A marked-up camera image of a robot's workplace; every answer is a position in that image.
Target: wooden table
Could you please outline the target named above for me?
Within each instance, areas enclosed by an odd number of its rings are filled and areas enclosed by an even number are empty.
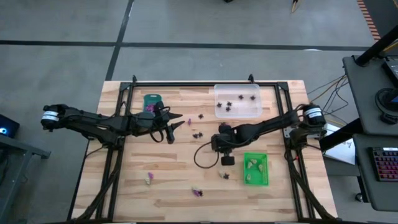
[[[308,103],[304,82],[288,81],[293,107]],[[111,115],[115,111],[120,82],[105,82],[97,113]],[[235,166],[223,167],[220,162],[211,169],[201,169],[193,163],[193,154],[202,144],[218,132],[221,122],[232,126],[258,123],[278,116],[275,91],[261,87],[262,115],[256,119],[219,119],[215,116],[214,89],[212,87],[135,87],[132,113],[142,111],[146,94],[160,94],[171,112],[183,114],[181,120],[192,120],[175,130],[174,144],[154,142],[149,135],[126,139],[114,221],[130,222],[271,222],[295,221],[294,200],[287,162],[284,159],[282,131],[261,136],[249,146],[235,149]],[[204,136],[195,139],[192,134],[201,131]],[[100,147],[90,143],[88,152]],[[243,153],[268,154],[269,186],[253,187],[243,184]],[[310,188],[320,203],[337,216],[322,154],[317,149],[303,150]],[[106,149],[98,151],[85,161],[72,217],[79,216],[100,190]],[[216,154],[204,147],[197,160],[203,166],[214,163]],[[230,173],[229,180],[219,171]],[[154,174],[151,185],[146,185],[147,173]],[[192,194],[192,187],[203,190],[203,197]],[[300,191],[304,214],[305,198]],[[108,211],[105,203],[104,215]]]

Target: keyboard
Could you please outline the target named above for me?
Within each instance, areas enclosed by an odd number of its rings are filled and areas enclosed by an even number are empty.
[[[398,182],[398,148],[372,147],[378,181]]]

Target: white paper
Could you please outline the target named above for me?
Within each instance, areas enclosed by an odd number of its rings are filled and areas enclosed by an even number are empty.
[[[327,136],[334,131],[339,130],[338,127],[327,124]],[[326,151],[325,156],[336,159],[341,162],[346,162],[355,165],[355,145],[353,139],[347,140]]]

